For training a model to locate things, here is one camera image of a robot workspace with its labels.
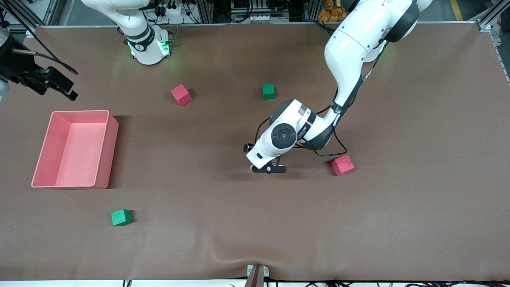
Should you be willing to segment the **aluminium frame post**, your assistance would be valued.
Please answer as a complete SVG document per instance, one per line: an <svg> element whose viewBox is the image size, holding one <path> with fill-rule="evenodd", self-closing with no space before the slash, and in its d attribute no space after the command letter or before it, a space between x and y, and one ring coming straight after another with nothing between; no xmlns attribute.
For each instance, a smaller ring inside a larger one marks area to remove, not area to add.
<svg viewBox="0 0 510 287"><path fill-rule="evenodd" d="M304 14L302 20L317 21L320 11L323 9L323 0L304 0Z"/></svg>
<svg viewBox="0 0 510 287"><path fill-rule="evenodd" d="M213 23L214 0L193 0L201 24Z"/></svg>

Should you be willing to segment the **orange packets pile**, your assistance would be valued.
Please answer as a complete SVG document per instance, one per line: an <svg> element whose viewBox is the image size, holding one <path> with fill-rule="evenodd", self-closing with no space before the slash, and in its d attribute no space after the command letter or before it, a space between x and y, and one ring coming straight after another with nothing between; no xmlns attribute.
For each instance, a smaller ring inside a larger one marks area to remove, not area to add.
<svg viewBox="0 0 510 287"><path fill-rule="evenodd" d="M349 15L346 3L347 0L321 0L317 22L342 22Z"/></svg>

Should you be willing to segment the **metal table clamp bracket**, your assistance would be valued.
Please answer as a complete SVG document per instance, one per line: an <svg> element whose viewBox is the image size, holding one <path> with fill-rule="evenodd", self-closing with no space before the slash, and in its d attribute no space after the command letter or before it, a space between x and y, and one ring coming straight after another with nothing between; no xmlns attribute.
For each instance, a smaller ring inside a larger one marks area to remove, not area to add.
<svg viewBox="0 0 510 287"><path fill-rule="evenodd" d="M267 287L266 278L269 278L268 267L265 265L248 265L247 280L244 287Z"/></svg>

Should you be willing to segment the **pink foam cube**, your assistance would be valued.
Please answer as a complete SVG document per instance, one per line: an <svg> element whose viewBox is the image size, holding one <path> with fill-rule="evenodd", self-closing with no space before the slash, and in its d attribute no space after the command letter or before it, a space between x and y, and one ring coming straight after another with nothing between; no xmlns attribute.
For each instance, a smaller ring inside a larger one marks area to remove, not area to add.
<svg viewBox="0 0 510 287"><path fill-rule="evenodd" d="M182 84L172 89L171 94L180 106L185 106L192 101L190 92Z"/></svg>
<svg viewBox="0 0 510 287"><path fill-rule="evenodd" d="M342 155L331 163L336 176L341 176L355 169L355 165L349 155Z"/></svg>

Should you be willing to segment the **white power strip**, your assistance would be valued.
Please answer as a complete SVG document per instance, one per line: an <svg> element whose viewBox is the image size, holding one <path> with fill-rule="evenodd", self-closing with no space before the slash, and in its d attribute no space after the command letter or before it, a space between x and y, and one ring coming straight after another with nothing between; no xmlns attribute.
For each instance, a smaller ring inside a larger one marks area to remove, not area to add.
<svg viewBox="0 0 510 287"><path fill-rule="evenodd" d="M157 6L155 6L154 11L158 17L182 16L186 14L182 3L177 2L176 0L171 2L160 2Z"/></svg>

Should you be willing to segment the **aluminium frame profile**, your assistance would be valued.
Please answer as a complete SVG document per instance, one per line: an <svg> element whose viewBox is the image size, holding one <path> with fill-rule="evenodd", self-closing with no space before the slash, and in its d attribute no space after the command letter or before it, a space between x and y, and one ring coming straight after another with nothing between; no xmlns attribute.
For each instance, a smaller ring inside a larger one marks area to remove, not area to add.
<svg viewBox="0 0 510 287"><path fill-rule="evenodd" d="M0 16L5 13L11 31L25 31L23 24L35 30L36 27L51 26L63 2L65 0L0 0Z"/></svg>
<svg viewBox="0 0 510 287"><path fill-rule="evenodd" d="M491 2L493 3L492 7L474 18L479 31L490 31L503 11L510 8L510 0L491 0Z"/></svg>

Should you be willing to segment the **pink plastic bin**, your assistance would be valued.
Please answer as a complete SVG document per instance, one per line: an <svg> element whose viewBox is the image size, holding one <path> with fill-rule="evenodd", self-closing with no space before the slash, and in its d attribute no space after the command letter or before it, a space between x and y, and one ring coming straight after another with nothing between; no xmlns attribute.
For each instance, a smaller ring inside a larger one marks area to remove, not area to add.
<svg viewBox="0 0 510 287"><path fill-rule="evenodd" d="M108 110L53 112L31 186L106 189L119 127Z"/></svg>

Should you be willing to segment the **brown table cover mat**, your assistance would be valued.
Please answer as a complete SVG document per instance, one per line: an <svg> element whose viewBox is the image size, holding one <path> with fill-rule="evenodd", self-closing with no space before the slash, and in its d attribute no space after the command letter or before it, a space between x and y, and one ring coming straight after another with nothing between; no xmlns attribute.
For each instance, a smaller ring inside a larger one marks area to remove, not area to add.
<svg viewBox="0 0 510 287"><path fill-rule="evenodd" d="M78 98L12 85L0 102L0 280L223 279L254 263L279 280L510 280L510 85L476 24L417 24L385 49L337 127L355 165L342 176L304 149L255 174L243 152L283 100L331 102L315 24L181 27L153 67L115 28L37 35L78 70ZM108 189L31 187L60 110L119 122ZM121 209L133 222L113 226Z"/></svg>

